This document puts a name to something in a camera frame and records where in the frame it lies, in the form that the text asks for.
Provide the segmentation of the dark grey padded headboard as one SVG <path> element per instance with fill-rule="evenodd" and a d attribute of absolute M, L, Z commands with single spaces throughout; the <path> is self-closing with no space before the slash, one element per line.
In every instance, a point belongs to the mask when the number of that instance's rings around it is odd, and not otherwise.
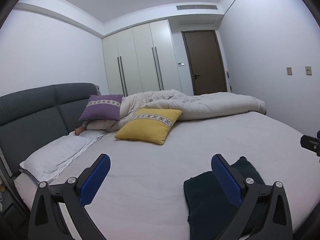
<path fill-rule="evenodd" d="M 81 125 L 80 115 L 92 83 L 65 83 L 22 90 L 1 97 L 1 152 L 8 176 L 19 174 L 20 163 L 48 143 Z"/>

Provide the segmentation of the beige duvet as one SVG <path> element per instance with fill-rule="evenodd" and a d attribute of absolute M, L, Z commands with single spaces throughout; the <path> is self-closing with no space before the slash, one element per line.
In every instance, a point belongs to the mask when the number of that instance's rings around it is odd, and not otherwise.
<path fill-rule="evenodd" d="M 265 102 L 252 96 L 218 92 L 188 96 L 177 90 L 142 92 L 123 98 L 120 105 L 119 121 L 89 120 L 82 124 L 85 130 L 105 130 L 114 132 L 133 119 L 135 111 L 149 109 L 179 109 L 179 121 L 210 119 L 247 112 L 266 114 Z"/>

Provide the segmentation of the right wall socket plate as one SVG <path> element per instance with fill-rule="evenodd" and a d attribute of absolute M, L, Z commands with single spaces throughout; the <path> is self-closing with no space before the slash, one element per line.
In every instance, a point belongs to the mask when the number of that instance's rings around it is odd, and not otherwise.
<path fill-rule="evenodd" d="M 311 66 L 305 66 L 305 73 L 306 73 L 306 75 L 312 75 Z"/>

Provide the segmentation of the orange-brown plush toy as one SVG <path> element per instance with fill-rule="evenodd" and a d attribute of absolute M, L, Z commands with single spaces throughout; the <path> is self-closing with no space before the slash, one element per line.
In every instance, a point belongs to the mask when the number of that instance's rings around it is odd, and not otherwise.
<path fill-rule="evenodd" d="M 84 130 L 85 130 L 85 128 L 83 126 L 76 128 L 74 130 L 74 135 L 79 136 Z"/>

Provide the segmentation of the cream wardrobe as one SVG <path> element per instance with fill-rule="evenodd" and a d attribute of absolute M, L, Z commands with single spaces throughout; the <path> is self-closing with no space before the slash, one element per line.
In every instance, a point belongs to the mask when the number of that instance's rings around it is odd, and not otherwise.
<path fill-rule="evenodd" d="M 182 90 L 168 20 L 138 25 L 103 38 L 103 53 L 111 94 Z"/>

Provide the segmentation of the left wall switch plate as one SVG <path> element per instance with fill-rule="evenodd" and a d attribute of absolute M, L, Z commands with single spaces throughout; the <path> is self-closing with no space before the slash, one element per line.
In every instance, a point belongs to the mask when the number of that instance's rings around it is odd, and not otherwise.
<path fill-rule="evenodd" d="M 292 68 L 291 67 L 287 67 L 287 75 L 292 75 Z"/>

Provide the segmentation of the white pillow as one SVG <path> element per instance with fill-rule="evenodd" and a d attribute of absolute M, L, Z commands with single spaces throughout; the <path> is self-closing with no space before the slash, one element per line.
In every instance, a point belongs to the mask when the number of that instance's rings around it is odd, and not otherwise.
<path fill-rule="evenodd" d="M 32 153 L 20 163 L 20 171 L 27 173 L 38 183 L 51 183 L 105 134 L 105 131 L 89 130 L 80 135 L 75 135 L 74 132 L 64 135 Z"/>

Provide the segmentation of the purple embroidered cushion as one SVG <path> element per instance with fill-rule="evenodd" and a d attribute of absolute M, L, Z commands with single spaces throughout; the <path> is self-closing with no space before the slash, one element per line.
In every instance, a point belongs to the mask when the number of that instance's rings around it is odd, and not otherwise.
<path fill-rule="evenodd" d="M 123 95 L 91 95 L 80 121 L 120 120 L 120 106 Z"/>

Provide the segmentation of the white bed sheet mattress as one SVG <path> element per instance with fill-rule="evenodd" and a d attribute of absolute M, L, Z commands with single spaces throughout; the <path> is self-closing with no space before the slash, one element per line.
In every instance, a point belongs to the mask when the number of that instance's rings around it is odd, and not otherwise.
<path fill-rule="evenodd" d="M 56 179 L 77 177 L 105 153 L 111 169 L 86 206 L 106 239 L 188 239 L 183 183 L 211 169 L 213 155 L 228 163 L 240 157 L 267 185 L 280 181 L 292 226 L 300 228 L 319 202 L 319 160 L 300 146 L 297 130 L 257 112 L 177 122 L 163 145 L 116 140 L 108 133 Z"/>

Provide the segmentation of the yellow embroidered cushion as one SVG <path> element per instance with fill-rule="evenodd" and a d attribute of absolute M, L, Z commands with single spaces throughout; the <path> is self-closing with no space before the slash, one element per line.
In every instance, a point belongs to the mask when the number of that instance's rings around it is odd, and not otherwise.
<path fill-rule="evenodd" d="M 181 114 L 182 111 L 179 109 L 141 108 L 114 137 L 117 140 L 144 141 L 163 145 Z"/>

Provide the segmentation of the ceiling air vent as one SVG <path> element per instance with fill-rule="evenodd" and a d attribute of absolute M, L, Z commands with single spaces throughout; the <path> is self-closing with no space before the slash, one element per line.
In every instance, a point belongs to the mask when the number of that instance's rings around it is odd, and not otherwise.
<path fill-rule="evenodd" d="M 177 10 L 217 10 L 214 4 L 181 4 L 176 5 Z"/>

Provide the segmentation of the dark green knit garment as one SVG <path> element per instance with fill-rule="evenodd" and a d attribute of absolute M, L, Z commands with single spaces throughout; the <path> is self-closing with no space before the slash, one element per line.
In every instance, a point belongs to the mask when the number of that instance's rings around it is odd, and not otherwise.
<path fill-rule="evenodd" d="M 240 157 L 231 167 L 236 168 L 244 178 L 250 177 L 258 184 L 265 185 L 255 167 L 245 157 Z M 238 209 L 229 203 L 212 171 L 186 180 L 183 188 L 189 210 L 190 239 L 216 239 Z M 263 204 L 255 206 L 241 236 L 253 231 L 262 209 Z"/>

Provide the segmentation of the dark brown door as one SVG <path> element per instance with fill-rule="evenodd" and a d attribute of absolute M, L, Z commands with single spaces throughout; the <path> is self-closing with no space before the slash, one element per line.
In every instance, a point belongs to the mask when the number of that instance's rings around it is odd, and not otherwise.
<path fill-rule="evenodd" d="M 195 95 L 227 92 L 225 69 L 214 30 L 183 31 Z"/>

